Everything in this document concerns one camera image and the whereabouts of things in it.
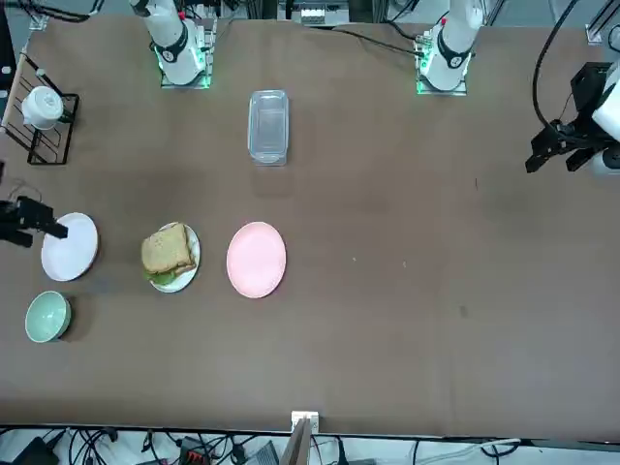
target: pink plate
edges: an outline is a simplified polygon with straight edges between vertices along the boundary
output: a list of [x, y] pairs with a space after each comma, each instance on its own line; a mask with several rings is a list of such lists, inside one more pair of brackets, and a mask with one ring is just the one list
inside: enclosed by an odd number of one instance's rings
[[287, 249], [271, 225], [249, 223], [234, 235], [226, 258], [232, 286], [250, 298], [265, 297], [278, 287], [287, 267]]

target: white plate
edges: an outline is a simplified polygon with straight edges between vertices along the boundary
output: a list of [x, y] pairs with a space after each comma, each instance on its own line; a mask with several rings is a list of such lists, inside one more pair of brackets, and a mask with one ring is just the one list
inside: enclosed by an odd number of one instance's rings
[[[176, 222], [168, 223], [167, 225], [161, 227], [159, 231], [170, 228], [174, 226], [175, 224]], [[187, 225], [183, 225], [183, 226], [185, 227], [185, 233], [187, 234], [187, 243], [190, 248], [190, 254], [192, 255], [192, 259], [194, 260], [194, 264], [196, 266], [194, 267], [194, 269], [190, 269], [189, 271], [185, 271], [184, 273], [179, 274], [174, 279], [174, 281], [164, 286], [155, 284], [152, 281], [150, 281], [153, 287], [162, 293], [166, 293], [166, 294], [178, 293], [179, 291], [185, 289], [192, 282], [192, 279], [194, 279], [194, 276], [196, 276], [196, 273], [198, 271], [198, 266], [199, 264], [201, 264], [201, 242], [198, 240], [198, 236], [194, 232], [193, 229], [191, 229]]]
[[69, 233], [59, 239], [46, 234], [41, 249], [43, 270], [54, 281], [71, 281], [93, 264], [99, 247], [97, 227], [83, 213], [69, 213], [58, 219]]

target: white cup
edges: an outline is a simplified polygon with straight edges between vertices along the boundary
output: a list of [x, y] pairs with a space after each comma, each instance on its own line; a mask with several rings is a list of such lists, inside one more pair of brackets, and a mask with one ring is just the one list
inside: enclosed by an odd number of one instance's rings
[[42, 131], [55, 126], [63, 109], [60, 96], [45, 85], [32, 89], [21, 103], [23, 123], [31, 124]]

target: clear plastic container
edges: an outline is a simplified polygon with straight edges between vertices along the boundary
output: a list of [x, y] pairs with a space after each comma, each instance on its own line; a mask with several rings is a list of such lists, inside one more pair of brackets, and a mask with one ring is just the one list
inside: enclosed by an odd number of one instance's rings
[[280, 167], [289, 148], [289, 98], [283, 90], [252, 94], [248, 116], [248, 150], [254, 163]]

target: sandwich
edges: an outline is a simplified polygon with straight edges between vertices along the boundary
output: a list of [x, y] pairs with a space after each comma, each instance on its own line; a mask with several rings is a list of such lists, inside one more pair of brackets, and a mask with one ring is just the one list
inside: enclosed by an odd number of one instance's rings
[[180, 274], [196, 267], [182, 223], [145, 239], [141, 255], [146, 279], [160, 286], [170, 284]]

